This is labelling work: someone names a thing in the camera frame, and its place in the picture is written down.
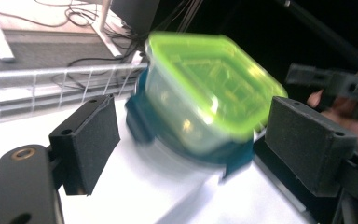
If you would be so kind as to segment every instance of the plastic food container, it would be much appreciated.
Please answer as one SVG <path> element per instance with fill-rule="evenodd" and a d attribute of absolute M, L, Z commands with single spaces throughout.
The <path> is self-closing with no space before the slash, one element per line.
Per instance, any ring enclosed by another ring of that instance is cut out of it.
<path fill-rule="evenodd" d="M 267 122 L 272 96 L 287 96 L 280 83 L 222 35 L 153 33 L 146 54 L 146 97 L 193 154 L 249 141 Z"/>

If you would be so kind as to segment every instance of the white wire shelf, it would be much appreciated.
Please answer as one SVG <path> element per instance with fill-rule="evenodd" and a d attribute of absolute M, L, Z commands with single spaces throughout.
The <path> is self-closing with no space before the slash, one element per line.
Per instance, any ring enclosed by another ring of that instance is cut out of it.
<path fill-rule="evenodd" d="M 0 71 L 0 122 L 80 105 L 134 90 L 146 63 Z"/>

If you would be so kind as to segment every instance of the green lid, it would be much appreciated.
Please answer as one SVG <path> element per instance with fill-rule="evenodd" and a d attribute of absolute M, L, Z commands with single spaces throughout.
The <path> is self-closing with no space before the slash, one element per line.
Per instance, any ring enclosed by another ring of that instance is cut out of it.
<path fill-rule="evenodd" d="M 148 56 L 163 66 L 207 124 L 248 140 L 265 124 L 272 96 L 286 91 L 223 35 L 152 33 Z"/>

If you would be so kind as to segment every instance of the black metal arm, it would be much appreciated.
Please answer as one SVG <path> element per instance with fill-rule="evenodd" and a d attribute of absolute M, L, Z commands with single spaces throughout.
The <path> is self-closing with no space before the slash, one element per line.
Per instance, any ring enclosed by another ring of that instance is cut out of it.
<path fill-rule="evenodd" d="M 352 117 L 358 119 L 358 74 L 293 63 L 289 68 L 286 83 L 324 89 L 318 105 L 319 110 L 331 107 L 337 97 L 352 99 L 357 102 Z"/>
<path fill-rule="evenodd" d="M 113 96 L 83 104 L 49 136 L 50 147 L 15 148 L 0 159 L 0 223 L 63 223 L 57 190 L 90 195 L 120 140 Z"/>

